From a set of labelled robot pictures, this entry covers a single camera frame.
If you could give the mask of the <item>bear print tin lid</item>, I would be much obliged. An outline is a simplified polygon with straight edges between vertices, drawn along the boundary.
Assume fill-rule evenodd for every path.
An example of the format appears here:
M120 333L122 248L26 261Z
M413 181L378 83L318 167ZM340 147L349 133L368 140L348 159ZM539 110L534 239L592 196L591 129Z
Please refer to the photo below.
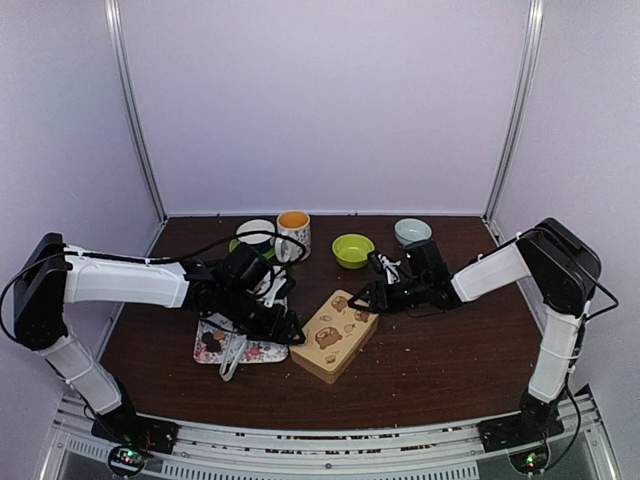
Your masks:
M306 343L291 347L310 359L317 359L321 353L344 354L374 322L378 323L379 317L350 308L347 301L351 297L344 290L336 290L303 327Z

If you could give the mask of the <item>tan tin box base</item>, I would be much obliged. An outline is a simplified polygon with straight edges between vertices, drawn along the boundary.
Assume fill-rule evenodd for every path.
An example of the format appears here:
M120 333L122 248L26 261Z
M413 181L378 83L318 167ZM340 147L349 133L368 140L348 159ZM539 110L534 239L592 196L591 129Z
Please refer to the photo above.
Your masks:
M317 359L303 356L293 347L290 348L292 361L307 372L318 377L327 384L334 384L338 378L347 371L356 356L366 346L376 332L378 323L374 322L359 338L353 346L350 346L344 354L321 353Z

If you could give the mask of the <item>silver metal tongs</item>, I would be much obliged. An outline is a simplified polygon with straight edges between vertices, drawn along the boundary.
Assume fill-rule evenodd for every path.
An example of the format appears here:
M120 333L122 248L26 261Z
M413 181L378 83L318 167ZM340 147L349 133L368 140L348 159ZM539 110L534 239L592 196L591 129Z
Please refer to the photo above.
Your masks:
M240 360L244 356L248 339L245 335L230 334L222 356L219 376L224 382L232 380Z

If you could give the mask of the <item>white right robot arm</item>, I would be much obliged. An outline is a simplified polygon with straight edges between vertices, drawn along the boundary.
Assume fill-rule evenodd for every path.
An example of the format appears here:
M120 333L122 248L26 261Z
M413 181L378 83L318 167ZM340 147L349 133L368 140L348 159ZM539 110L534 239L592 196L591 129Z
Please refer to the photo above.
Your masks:
M558 401L581 354L589 309L602 263L596 252L559 220L549 217L467 266L450 272L432 238L404 249L410 270L379 251L368 259L380 279L348 301L368 313L398 313L421 305L451 311L508 285L536 287L543 315L542 338L533 374L517 413L480 424L485 449L540 441L562 432Z

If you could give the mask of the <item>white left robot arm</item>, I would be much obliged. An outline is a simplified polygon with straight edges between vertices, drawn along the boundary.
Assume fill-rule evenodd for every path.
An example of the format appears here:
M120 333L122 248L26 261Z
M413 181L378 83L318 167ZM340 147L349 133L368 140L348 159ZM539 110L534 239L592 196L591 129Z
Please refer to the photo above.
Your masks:
M7 281L1 300L11 304L6 337L43 358L79 394L97 423L123 444L137 442L147 428L124 385L96 360L74 328L80 316L97 316L126 304L221 315L248 340L280 345L305 341L294 311L280 298L294 286L284 269L255 248L239 244L225 257L198 253L142 258L86 250L49 233L22 269Z

